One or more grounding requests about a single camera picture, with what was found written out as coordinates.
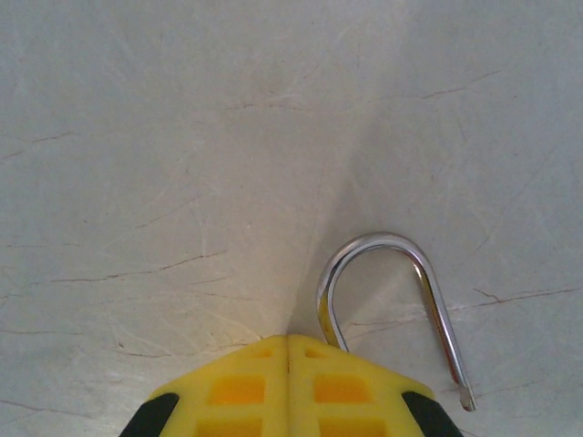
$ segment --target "curved metal rod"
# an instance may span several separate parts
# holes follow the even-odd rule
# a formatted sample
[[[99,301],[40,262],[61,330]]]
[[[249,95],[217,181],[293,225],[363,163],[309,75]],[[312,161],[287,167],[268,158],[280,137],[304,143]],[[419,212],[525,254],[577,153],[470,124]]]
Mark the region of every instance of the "curved metal rod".
[[[318,318],[324,337],[333,346],[348,351],[346,340],[340,331],[332,305],[336,282],[350,261],[368,250],[379,248],[399,250],[413,262],[431,309],[431,313],[428,315],[434,321],[439,333],[452,378],[459,385],[460,402],[465,410],[472,412],[476,409],[476,398],[467,378],[462,354],[455,339],[437,278],[429,259],[410,239],[390,232],[374,232],[353,239],[338,249],[326,264],[318,286]]]

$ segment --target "white surface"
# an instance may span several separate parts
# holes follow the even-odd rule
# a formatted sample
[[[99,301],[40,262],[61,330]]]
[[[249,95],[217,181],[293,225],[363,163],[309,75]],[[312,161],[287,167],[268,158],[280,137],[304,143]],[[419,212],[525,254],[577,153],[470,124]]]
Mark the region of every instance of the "white surface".
[[[116,436],[163,382],[286,331],[365,231],[353,350],[468,436],[583,434],[583,7],[0,2],[0,434]]]

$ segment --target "yellow plastic casing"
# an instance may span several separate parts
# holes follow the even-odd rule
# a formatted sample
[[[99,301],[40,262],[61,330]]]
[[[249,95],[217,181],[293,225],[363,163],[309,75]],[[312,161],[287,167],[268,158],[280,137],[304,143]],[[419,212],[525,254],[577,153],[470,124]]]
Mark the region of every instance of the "yellow plastic casing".
[[[179,401],[160,437],[423,437],[402,393],[429,388],[302,335],[274,336],[154,391]]]

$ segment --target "scratch mark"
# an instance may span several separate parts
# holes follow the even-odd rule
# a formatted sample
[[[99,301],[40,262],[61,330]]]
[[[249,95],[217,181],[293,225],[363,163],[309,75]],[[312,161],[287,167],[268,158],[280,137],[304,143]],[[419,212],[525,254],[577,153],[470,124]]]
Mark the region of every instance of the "scratch mark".
[[[382,327],[382,328],[378,328],[376,330],[368,330],[366,332],[361,332],[359,334],[353,335],[351,337],[348,338],[348,340],[354,340],[354,339],[358,339],[360,337],[363,337],[365,335],[369,335],[369,334],[374,334],[376,332],[384,332],[386,330],[390,330],[392,328],[397,328],[401,325],[405,325],[405,323],[409,323],[411,321],[415,321],[415,320],[421,320],[421,319],[417,319],[417,318],[409,318],[407,320],[399,320],[399,321],[388,321],[386,322],[386,326]]]
[[[198,282],[191,282],[190,285],[201,285],[201,284],[211,284],[213,282],[219,282],[220,280],[227,280],[229,277],[225,276],[224,278],[216,278],[216,279],[209,279],[209,280],[200,280]]]
[[[34,415],[34,414],[36,414],[36,413],[37,413],[37,412],[30,412],[30,413],[28,413],[28,414],[25,414],[24,416],[16,417],[16,418],[12,419],[11,421],[2,422],[2,423],[0,423],[0,426],[7,425],[8,423],[14,423],[14,422],[20,422],[20,421],[23,421],[23,420],[24,420],[24,419],[26,419],[27,417],[30,417],[30,416],[32,416],[32,415]]]
[[[0,159],[4,161],[5,159],[10,159],[10,158],[17,157],[18,155],[22,155],[23,153],[25,153],[25,151],[24,150],[20,150],[18,152],[11,153],[10,155],[6,155],[5,157],[1,157]]]
[[[160,354],[150,354],[150,353],[138,353],[138,352],[125,352],[125,351],[114,351],[119,355],[128,355],[129,357],[139,357],[139,358],[167,358],[172,357],[169,353]]]
[[[18,64],[19,65],[22,65],[22,63],[26,59],[26,56],[35,47],[36,42],[40,38],[40,34],[45,29],[46,23],[48,21],[48,17],[50,17],[53,12],[54,11],[51,8],[49,8],[49,10],[43,16],[43,18],[41,18],[40,24],[36,27],[36,32],[35,32],[34,36],[32,38],[30,38],[30,41],[28,42],[28,45],[26,45],[25,50],[22,51],[22,55],[18,58]]]
[[[245,109],[247,107],[256,107],[259,109],[265,109],[265,108],[279,108],[279,109],[287,109],[290,111],[296,111],[296,112],[303,112],[303,113],[308,113],[311,114],[312,111],[309,111],[307,109],[303,109],[301,107],[294,107],[292,105],[285,105],[283,103],[268,103],[268,104],[262,104],[262,103],[244,103],[242,105],[239,106],[235,106],[235,107],[224,107],[222,110],[225,111],[238,111],[241,109]]]
[[[0,330],[0,333],[16,335],[42,335],[42,334],[83,335],[83,332],[60,332],[58,330]]]
[[[500,300],[500,298],[498,298],[498,296],[495,296],[494,294],[488,294],[480,289],[474,289],[474,291],[477,291],[478,293],[482,294],[483,296],[486,296],[487,298],[494,299],[498,303],[502,303],[502,300]]]
[[[338,33],[334,42],[323,51],[323,53],[320,56],[320,59],[318,60],[318,62],[314,66],[314,68],[308,74],[302,76],[302,80],[308,79],[310,76],[312,76],[316,71],[318,71],[320,69],[320,66],[328,58],[328,55],[330,54],[330,52],[332,52],[336,48],[336,46],[343,40],[344,35],[346,35],[346,33],[350,30],[351,27],[353,27],[355,25],[359,25],[360,21],[362,21],[362,20],[356,20],[356,21],[350,23],[348,26],[346,26],[343,30],[341,30]]]
[[[555,296],[557,294],[569,294],[569,293],[575,293],[575,292],[582,291],[582,290],[583,290],[583,288],[579,287],[579,288],[574,288],[574,289],[563,289],[563,290],[542,291],[542,292],[531,291],[531,294],[529,294],[527,296],[514,296],[514,297],[510,297],[510,298],[506,298],[506,299],[499,299],[499,298],[496,298],[494,295],[488,295],[488,294],[484,293],[485,296],[493,297],[496,300],[493,302],[478,303],[477,305],[468,305],[466,307],[452,308],[450,310],[451,311],[458,311],[458,310],[466,310],[468,308],[487,307],[489,305],[496,305],[498,303],[514,302],[515,300],[547,298],[550,296]]]
[[[465,136],[464,128],[462,127],[462,122],[460,121],[459,117],[455,117],[455,121],[457,122],[457,127],[459,128],[459,134],[462,136],[462,140],[464,144],[467,144],[467,137]]]
[[[542,415],[543,413],[540,412],[539,414],[525,414],[523,416],[506,416],[506,419],[536,419]]]
[[[523,291],[519,294],[524,294],[524,293],[531,293],[531,294],[529,294],[527,296],[514,296],[514,297],[510,297],[510,298],[506,298],[506,299],[500,299],[497,296],[490,295],[488,293],[484,293],[482,290],[477,290],[477,289],[474,289],[474,290],[484,294],[487,297],[491,297],[495,300],[491,301],[491,302],[478,303],[476,305],[466,305],[463,307],[447,307],[447,310],[449,312],[455,312],[455,311],[470,310],[473,308],[489,307],[492,305],[513,302],[515,300],[547,298],[547,297],[555,296],[557,294],[569,294],[569,293],[582,291],[583,287],[572,288],[572,289],[562,289],[562,290],[551,290],[551,291],[549,291],[549,290]],[[380,326],[380,328],[374,329],[374,330],[368,330],[366,332],[360,332],[352,337],[349,337],[349,336],[346,336],[346,337],[347,337],[347,340],[357,339],[357,338],[362,337],[364,335],[372,334],[375,332],[382,332],[384,330],[390,330],[391,328],[397,328],[401,325],[404,325],[405,323],[410,323],[412,321],[419,321],[419,320],[425,320],[425,319],[427,319],[426,313],[417,312],[415,314],[411,314],[409,316],[405,316],[405,317],[395,319],[395,320],[376,321],[376,322],[351,322],[351,323],[348,323],[347,327],[351,327],[351,326],[364,326],[364,327],[366,327],[366,326]]]
[[[350,104],[344,108],[341,108],[337,111],[330,111],[330,112],[326,112],[323,111],[324,114],[331,114],[331,115],[345,115],[345,114],[350,114],[351,112],[361,109],[363,107],[366,107],[367,105],[371,105],[371,104],[377,104],[377,103],[383,103],[383,102],[390,102],[392,100],[398,100],[398,99],[419,99],[421,98],[420,96],[415,96],[415,95],[392,95],[392,96],[384,96],[384,97],[377,97],[377,98],[370,98],[368,100],[364,100],[361,102],[357,102],[354,104]]]
[[[42,143],[43,141],[50,141],[52,139],[61,139],[64,137],[68,137],[70,135],[75,135],[75,132],[68,131],[68,132],[65,132],[63,134],[55,135],[54,137],[44,137],[44,138],[39,138],[39,139],[33,139],[31,141],[31,143],[32,144]]]
[[[554,289],[540,289],[540,290],[527,290],[527,291],[519,291],[516,295],[532,295],[533,293],[556,293],[557,290],[571,290],[573,287],[570,287],[568,284],[565,284],[561,287],[556,287]]]
[[[64,414],[66,416],[85,417],[86,419],[91,419],[91,416],[87,413],[84,413],[84,412],[66,412],[63,410],[55,410],[52,408],[33,407],[31,405],[26,405],[24,403],[7,401],[7,400],[0,400],[0,403],[3,405],[11,405],[13,407],[24,408],[25,410],[29,410],[30,412],[52,412],[55,414]]]
[[[5,248],[10,249],[41,249],[45,248],[46,246],[37,246],[34,244],[7,244]]]
[[[250,300],[253,302],[259,302],[259,300],[254,298],[246,298],[244,296],[225,296],[223,294],[216,294],[216,293],[197,293],[199,296],[210,296],[212,298],[221,298],[221,299],[228,299],[228,300]]]
[[[199,202],[197,200],[195,200],[195,202],[194,202],[194,208],[190,208],[190,213],[192,214],[192,216],[194,216],[194,218],[199,223],[200,250],[202,252],[204,252],[207,249],[207,227],[206,227],[207,222],[206,222],[206,219],[209,217],[209,215],[207,214],[207,217],[205,218],[204,223],[203,223],[201,209],[199,206]]]
[[[482,76],[480,76],[480,77],[478,77],[478,78],[476,78],[474,80],[471,80],[470,82],[467,83],[467,85],[461,86],[459,88],[445,89],[443,91],[435,91],[434,93],[428,94],[426,96],[420,96],[419,98],[421,98],[422,100],[426,100],[428,98],[442,96],[444,94],[459,93],[460,91],[465,91],[466,89],[468,89],[470,86],[472,86],[476,82],[479,82],[480,80],[484,80],[487,77],[490,77],[490,76],[493,76],[493,75],[497,75],[501,71],[502,70],[496,70],[496,71],[493,71],[491,73],[486,73],[485,75],[482,75]]]
[[[0,299],[8,299],[8,298],[23,298],[25,295],[24,294],[13,294],[13,293],[8,293],[5,294],[4,296],[0,296]]]
[[[224,320],[225,323],[228,324],[228,325],[234,325],[234,326],[239,327],[240,330],[238,332],[244,332],[244,331],[246,331],[246,332],[250,333],[253,337],[255,337],[255,339],[258,339],[259,338],[259,334],[257,332],[255,332],[254,330],[252,330],[248,325],[245,325],[243,323],[240,323],[240,322],[238,322],[238,321],[236,321],[234,319],[230,319],[228,317],[222,316],[218,312],[214,312],[214,311],[208,310],[208,309],[206,309],[204,307],[199,307],[199,310],[202,310],[202,311],[207,312],[209,315],[211,315],[212,317],[214,317],[216,319]]]
[[[250,345],[250,343],[247,342],[247,341],[235,341],[235,342],[230,343],[230,344],[225,344],[225,345],[222,345],[222,346],[218,346],[215,349],[206,349],[206,350],[204,350],[202,352],[207,352],[207,353],[209,353],[209,352],[218,352],[218,351],[224,351],[225,349],[234,348],[234,347],[237,347],[237,346],[242,347],[242,346],[249,346],[249,345]]]
[[[103,278],[52,279],[52,280],[49,281],[49,283],[58,283],[58,282],[100,282],[100,281],[103,281],[103,280],[125,278],[126,276],[148,275],[148,274],[152,274],[152,273],[159,273],[161,271],[175,269],[176,267],[182,266],[182,265],[187,264],[189,262],[196,261],[198,259],[207,259],[207,258],[218,257],[219,255],[222,255],[224,253],[226,253],[226,250],[223,250],[222,252],[213,253],[213,254],[210,254],[210,255],[198,255],[197,257],[184,259],[184,260],[182,260],[180,262],[177,262],[175,264],[170,264],[169,266],[160,267],[160,268],[154,269],[154,270],[128,271],[128,272],[125,272],[125,273],[116,273],[116,274],[113,274],[113,275],[107,275],[107,276],[105,276]]]
[[[186,202],[184,202],[184,203],[183,203],[182,205],[180,205],[179,207],[175,207],[175,208],[174,208],[174,209],[172,209],[171,211],[169,211],[169,212],[167,212],[167,213],[165,213],[165,214],[162,214],[161,216],[158,216],[158,217],[156,217],[156,218],[152,219],[152,220],[151,220],[151,221],[149,221],[148,223],[144,223],[143,225],[136,226],[136,229],[145,228],[147,225],[151,225],[152,223],[155,223],[155,222],[157,222],[158,220],[160,220],[160,219],[163,219],[163,218],[165,218],[165,217],[169,216],[170,214],[173,214],[174,212],[178,211],[179,209],[182,209],[182,208],[186,207],[187,205],[189,205],[190,203],[194,202],[195,200],[197,200],[197,198],[198,198],[198,197],[191,198],[191,199],[187,200]]]
[[[171,324],[169,321],[167,321],[165,318],[163,318],[162,316],[160,316],[159,314],[157,314],[158,319],[164,323],[169,330],[176,332],[181,338],[183,338],[184,340],[186,340],[186,342],[195,350],[198,351],[199,347],[197,346],[197,344],[192,341],[187,335],[185,335],[181,330],[176,329],[176,327]]]
[[[560,145],[560,143],[556,143],[555,146],[553,146],[550,151],[545,155],[545,157],[543,158],[543,160],[541,161],[541,163],[537,166],[537,168],[530,174],[530,176],[528,177],[528,180],[525,182],[525,184],[520,188],[520,190],[504,205],[504,207],[502,208],[502,211],[500,212],[500,215],[498,216],[498,218],[496,219],[496,222],[494,223],[494,226],[488,231],[488,234],[486,235],[486,237],[478,244],[477,248],[475,248],[474,250],[472,250],[472,252],[464,257],[464,260],[462,262],[460,262],[460,264],[454,269],[454,274],[456,274],[461,268],[464,267],[464,265],[467,264],[467,262],[481,249],[484,247],[484,245],[490,240],[490,238],[495,235],[495,233],[498,231],[498,229],[500,228],[501,224],[504,222],[504,218],[506,216],[506,213],[508,212],[508,210],[510,209],[510,207],[512,207],[515,202],[524,194],[524,192],[527,190],[528,187],[530,187],[530,185],[532,184],[532,182],[535,180],[535,178],[538,176],[538,174],[540,173],[540,171],[543,169],[543,167],[545,166],[545,164],[548,162],[548,160],[550,159],[550,157],[555,153],[555,151],[557,150],[558,146]]]
[[[498,389],[498,390],[493,390],[493,391],[486,391],[484,393],[477,394],[476,397],[477,398],[481,398],[481,397],[486,396],[488,394],[500,393],[501,391],[509,391],[509,390],[515,390],[515,389],[522,389],[522,388],[531,386],[533,384],[538,384],[538,383],[540,383],[542,381],[543,380],[540,380],[540,381],[531,381],[531,382],[526,382],[524,384],[514,385],[512,387],[505,387],[504,389]]]
[[[156,348],[156,349],[158,349],[158,350],[160,350],[160,351],[168,354],[169,357],[178,358],[177,355],[173,354],[171,351],[165,349],[164,347],[160,346],[159,344],[157,344],[157,343],[155,343],[153,341],[146,340],[146,339],[143,339],[143,338],[139,337],[138,335],[136,335],[136,334],[130,332],[129,330],[127,330],[126,328],[124,328],[122,325],[118,324],[117,327],[118,327],[119,330],[124,331],[132,339],[137,340],[137,341],[139,341],[141,343],[147,344],[148,346],[151,346],[153,348]]]

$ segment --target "cracked surface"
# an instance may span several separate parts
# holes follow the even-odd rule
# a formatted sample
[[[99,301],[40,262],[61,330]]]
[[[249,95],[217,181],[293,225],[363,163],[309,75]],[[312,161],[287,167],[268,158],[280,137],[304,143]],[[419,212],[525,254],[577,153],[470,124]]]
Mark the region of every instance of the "cracked surface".
[[[352,351],[474,437],[583,435],[578,2],[0,2],[0,435],[118,435],[164,382],[320,336],[346,240],[435,267],[459,407],[406,259],[366,254]]]

